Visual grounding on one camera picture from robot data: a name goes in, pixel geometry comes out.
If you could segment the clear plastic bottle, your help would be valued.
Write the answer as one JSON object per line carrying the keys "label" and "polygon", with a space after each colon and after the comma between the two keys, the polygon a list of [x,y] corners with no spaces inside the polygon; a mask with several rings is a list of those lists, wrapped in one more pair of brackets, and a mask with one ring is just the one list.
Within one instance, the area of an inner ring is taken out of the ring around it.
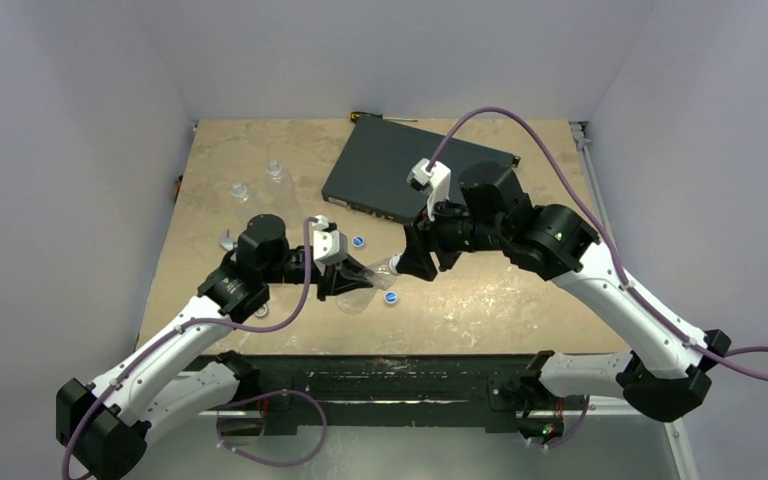
{"label": "clear plastic bottle", "polygon": [[250,186],[241,182],[234,182],[231,184],[230,193],[233,211],[242,229],[248,225],[252,218],[266,211],[263,201]]}
{"label": "clear plastic bottle", "polygon": [[275,212],[288,225],[299,223],[302,214],[292,175],[275,159],[270,159],[267,164],[267,186],[271,191]]}
{"label": "clear plastic bottle", "polygon": [[396,282],[399,273],[395,271],[394,258],[383,259],[365,267],[361,276],[368,283],[359,289],[337,297],[337,307],[346,314],[361,314],[372,302],[378,292],[386,292]]}

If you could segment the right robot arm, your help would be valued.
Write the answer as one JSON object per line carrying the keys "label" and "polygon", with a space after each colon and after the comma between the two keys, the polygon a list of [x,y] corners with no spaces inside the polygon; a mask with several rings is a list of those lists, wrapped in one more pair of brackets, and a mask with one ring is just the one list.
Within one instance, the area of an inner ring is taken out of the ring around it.
{"label": "right robot arm", "polygon": [[514,171],[492,162],[460,175],[462,203],[449,198],[452,177],[443,164],[421,160],[407,181],[426,204],[405,226],[398,273],[431,281],[464,253],[499,251],[514,266],[574,296],[627,343],[627,351],[612,354],[538,353],[518,389],[525,403],[618,398],[665,423],[703,403],[712,385],[708,373],[715,357],[728,351],[730,338],[695,327],[635,287],[577,212],[533,204]]}

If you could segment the black flat electronics box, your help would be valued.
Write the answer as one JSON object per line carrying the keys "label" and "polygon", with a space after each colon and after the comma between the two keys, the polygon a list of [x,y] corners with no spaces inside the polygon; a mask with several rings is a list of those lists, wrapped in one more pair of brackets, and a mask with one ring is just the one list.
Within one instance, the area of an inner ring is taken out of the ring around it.
{"label": "black flat electronics box", "polygon": [[361,116],[321,189],[322,198],[409,224],[426,206],[426,197],[409,185],[407,176],[419,160],[431,157],[442,140],[442,135],[430,131]]}

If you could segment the red handled adjustable wrench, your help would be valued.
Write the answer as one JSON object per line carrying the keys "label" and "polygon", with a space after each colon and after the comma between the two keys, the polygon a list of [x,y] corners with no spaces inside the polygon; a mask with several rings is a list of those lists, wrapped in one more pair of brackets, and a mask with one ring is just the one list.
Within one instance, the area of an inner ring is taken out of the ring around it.
{"label": "red handled adjustable wrench", "polygon": [[[225,230],[220,234],[218,243],[224,250],[228,252],[233,252],[237,245],[236,241],[231,238],[229,230]],[[255,311],[254,316],[256,318],[265,318],[268,314],[269,306],[267,303],[265,303]]]}

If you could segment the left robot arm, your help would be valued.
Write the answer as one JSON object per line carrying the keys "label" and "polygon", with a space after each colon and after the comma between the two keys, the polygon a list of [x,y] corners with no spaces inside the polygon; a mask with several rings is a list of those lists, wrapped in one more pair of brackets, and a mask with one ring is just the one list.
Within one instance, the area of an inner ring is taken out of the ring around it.
{"label": "left robot arm", "polygon": [[273,394],[239,354],[223,353],[193,374],[185,368],[231,332],[248,330],[274,284],[298,284],[319,300],[371,287],[334,223],[309,217],[302,229],[303,244],[291,247],[281,218],[253,217],[234,250],[151,340],[94,380],[72,379],[60,388],[56,436],[65,448],[63,477],[78,461],[88,477],[119,479],[151,443],[213,407],[268,410]]}

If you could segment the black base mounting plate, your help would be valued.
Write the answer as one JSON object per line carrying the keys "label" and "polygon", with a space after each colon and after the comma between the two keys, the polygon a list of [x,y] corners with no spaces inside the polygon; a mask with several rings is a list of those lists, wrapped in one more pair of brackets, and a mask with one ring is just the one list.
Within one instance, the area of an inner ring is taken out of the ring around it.
{"label": "black base mounting plate", "polygon": [[537,383],[538,354],[201,355],[184,371],[223,363],[242,381],[236,400],[273,392],[241,407],[221,405],[220,424],[236,434],[294,435],[302,426],[467,427],[538,435],[570,431],[581,395],[551,396]]}

